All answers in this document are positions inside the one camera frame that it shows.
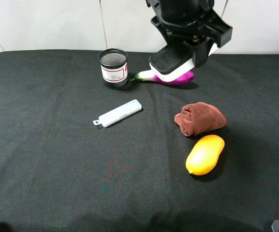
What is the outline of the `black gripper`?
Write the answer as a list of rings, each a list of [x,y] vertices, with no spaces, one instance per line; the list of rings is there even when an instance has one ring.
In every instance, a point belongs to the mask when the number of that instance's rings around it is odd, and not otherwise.
[[[233,28],[213,10],[213,0],[147,0],[146,4],[155,13],[152,25],[168,44],[184,41],[196,68],[206,64],[214,43],[221,48],[232,38]]]

